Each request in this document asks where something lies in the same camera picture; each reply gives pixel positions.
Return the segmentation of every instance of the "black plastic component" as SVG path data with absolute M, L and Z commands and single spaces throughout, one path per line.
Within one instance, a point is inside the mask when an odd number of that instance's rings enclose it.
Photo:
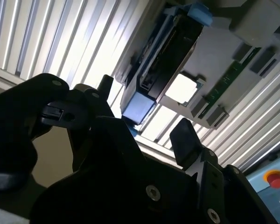
M 0 191 L 7 193 L 26 182 L 37 159 L 32 139 L 49 131 L 50 118 L 52 124 L 68 129 L 75 172 L 38 197 L 27 217 L 30 223 L 130 223 L 135 217 L 137 222 L 152 223 L 277 223 L 239 170 L 218 165 L 217 156 L 202 146 L 190 121 L 182 119 L 170 134 L 184 172 L 142 154 L 125 122 L 113 117 L 100 91 L 69 92 L 57 77 L 37 77 L 0 96 L 5 100 L 0 110 L 8 115 L 7 120 L 0 120 Z M 32 90 L 46 87 L 52 96 L 29 94 L 29 85 Z M 11 107 L 18 115 L 8 111 L 13 93 L 22 99 L 11 104 L 19 107 Z M 84 125 L 73 116 L 81 108 L 87 112 Z M 27 110 L 24 115 L 21 109 Z M 10 205 L 8 211 L 16 211 Z
M 100 97 L 107 100 L 112 87 L 113 78 L 109 75 L 104 75 L 102 81 L 99 83 L 98 92 Z
M 178 17 L 174 28 L 143 81 L 143 83 L 149 83 L 149 96 L 158 98 L 163 92 L 196 43 L 202 29 L 203 25 L 187 15 L 181 14 Z
M 183 118 L 170 133 L 176 163 L 187 169 L 198 158 L 203 150 L 191 122 Z
M 37 161 L 30 126 L 48 103 L 68 91 L 60 78 L 41 74 L 0 94 L 0 191 L 26 182 Z

